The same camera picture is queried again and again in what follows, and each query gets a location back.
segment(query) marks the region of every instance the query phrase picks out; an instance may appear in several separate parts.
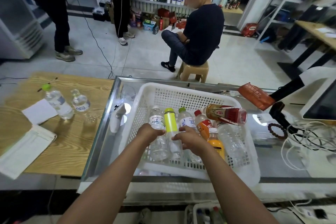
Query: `black table leg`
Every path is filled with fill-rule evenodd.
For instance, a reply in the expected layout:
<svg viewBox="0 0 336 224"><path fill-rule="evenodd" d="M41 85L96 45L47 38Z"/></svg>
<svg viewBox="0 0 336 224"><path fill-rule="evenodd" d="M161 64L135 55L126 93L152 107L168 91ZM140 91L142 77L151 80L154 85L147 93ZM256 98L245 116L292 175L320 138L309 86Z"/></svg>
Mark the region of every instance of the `black table leg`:
<svg viewBox="0 0 336 224"><path fill-rule="evenodd" d="M319 58L313 65L311 65L309 68L323 66L325 63L327 63L335 55L336 55L336 51L333 50L333 49L330 49L321 58Z"/></svg>
<svg viewBox="0 0 336 224"><path fill-rule="evenodd" d="M278 65L282 68L282 70L288 75L289 78L294 80L297 78L301 73L301 69L298 68L299 65L302 64L314 51L316 51L323 42L316 39L307 50L305 50L304 53L300 55L292 64L291 63L284 63L284 62L278 62Z"/></svg>

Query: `black sneaker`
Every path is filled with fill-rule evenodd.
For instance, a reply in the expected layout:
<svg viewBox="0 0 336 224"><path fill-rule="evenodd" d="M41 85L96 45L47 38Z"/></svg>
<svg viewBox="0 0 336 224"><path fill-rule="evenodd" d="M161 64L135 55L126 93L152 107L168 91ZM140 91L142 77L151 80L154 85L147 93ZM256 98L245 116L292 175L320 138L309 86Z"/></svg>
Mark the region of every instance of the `black sneaker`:
<svg viewBox="0 0 336 224"><path fill-rule="evenodd" d="M161 66L163 66L164 68L168 69L172 73L175 72L175 66L170 66L169 62L161 62Z"/></svg>

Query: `shoe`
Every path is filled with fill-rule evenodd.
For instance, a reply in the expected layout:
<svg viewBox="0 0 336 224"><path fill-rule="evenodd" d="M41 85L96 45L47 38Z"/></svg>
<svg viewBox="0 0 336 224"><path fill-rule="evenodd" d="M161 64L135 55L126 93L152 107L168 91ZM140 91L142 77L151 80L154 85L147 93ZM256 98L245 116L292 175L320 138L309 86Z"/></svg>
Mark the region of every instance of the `shoe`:
<svg viewBox="0 0 336 224"><path fill-rule="evenodd" d="M124 39L123 37L118 38L118 40L119 40L119 43L120 43L121 45L127 45L127 44L128 44L127 41L126 41L126 39Z"/></svg>
<svg viewBox="0 0 336 224"><path fill-rule="evenodd" d="M73 54L69 54L68 52L56 52L56 58L66 62L72 62L76 60L75 56Z"/></svg>
<svg viewBox="0 0 336 224"><path fill-rule="evenodd" d="M82 50L75 49L70 45L65 46L65 52L67 52L69 54L73 54L73 55L82 55L83 54Z"/></svg>
<svg viewBox="0 0 336 224"><path fill-rule="evenodd" d="M170 66L169 62L161 62L161 66L163 66L164 68L168 69L172 73L175 72L175 66Z"/></svg>
<svg viewBox="0 0 336 224"><path fill-rule="evenodd" d="M129 38L135 38L135 34L129 32L129 31L124 32L124 36L125 36L125 37L129 37Z"/></svg>
<svg viewBox="0 0 336 224"><path fill-rule="evenodd" d="M150 224L152 221L152 212L148 208L144 208L139 213L137 224Z"/></svg>

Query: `clear water bottle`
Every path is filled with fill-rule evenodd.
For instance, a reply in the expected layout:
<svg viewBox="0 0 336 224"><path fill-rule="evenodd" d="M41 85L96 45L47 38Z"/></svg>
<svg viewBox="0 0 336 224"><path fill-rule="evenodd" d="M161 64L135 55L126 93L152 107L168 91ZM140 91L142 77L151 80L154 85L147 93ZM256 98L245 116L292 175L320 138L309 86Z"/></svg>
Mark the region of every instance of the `clear water bottle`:
<svg viewBox="0 0 336 224"><path fill-rule="evenodd" d="M238 160L246 155L246 147L229 124L218 124L218 136L225 146L227 154Z"/></svg>
<svg viewBox="0 0 336 224"><path fill-rule="evenodd" d="M81 112L84 116L86 123L94 123L97 120L95 114L90 110L90 101L86 96L81 94L79 90L72 90L71 94L73 96L72 105L76 108L78 112Z"/></svg>
<svg viewBox="0 0 336 224"><path fill-rule="evenodd" d="M71 119L74 115L72 107L65 101L60 91L56 90L50 84L42 85L42 90L45 91L45 100L57 111L62 119Z"/></svg>
<svg viewBox="0 0 336 224"><path fill-rule="evenodd" d="M176 124L175 112L173 108L165 109L165 125L167 131L167 141L169 142L170 152L171 152L171 160L181 160L183 158L183 150L182 150L182 142L181 140L173 141L171 140L176 134L179 133Z"/></svg>
<svg viewBox="0 0 336 224"><path fill-rule="evenodd" d="M163 122L163 111L160 111L158 106L153 106L152 111L150 112L149 124L154 129L165 129ZM150 157L154 161L164 160L169 156L169 149L166 137L158 136L150 144Z"/></svg>
<svg viewBox="0 0 336 224"><path fill-rule="evenodd" d="M198 129L197 129L196 125L195 125L194 119L192 118L191 114L186 111L186 108L185 107L181 107L178 110L178 112L179 112L179 114L177 116L177 120L179 122L179 125L181 127L183 127L183 126L191 127L193 130L196 131L197 134L201 135L198 132ZM202 162L202 159L199 156L193 154L191 150L185 150L185 151L189 155L189 159L190 159L191 162L194 162L194 163L201 163Z"/></svg>

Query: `brown beaded bracelet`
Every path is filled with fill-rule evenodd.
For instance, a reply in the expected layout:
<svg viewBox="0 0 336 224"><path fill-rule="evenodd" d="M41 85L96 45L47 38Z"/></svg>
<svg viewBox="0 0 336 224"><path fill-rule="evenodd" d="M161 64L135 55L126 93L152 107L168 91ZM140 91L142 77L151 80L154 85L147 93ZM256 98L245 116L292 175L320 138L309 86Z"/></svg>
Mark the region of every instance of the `brown beaded bracelet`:
<svg viewBox="0 0 336 224"><path fill-rule="evenodd" d="M273 130L272 130L272 127L277 127L277 128L280 128L283 132L283 136L279 136L278 134L276 134ZM287 133L287 130L284 129L281 125L279 124L276 124L276 123L270 123L268 126L268 131L273 135L275 136L276 138L279 138L281 140L285 140L287 137L288 137L288 133Z"/></svg>

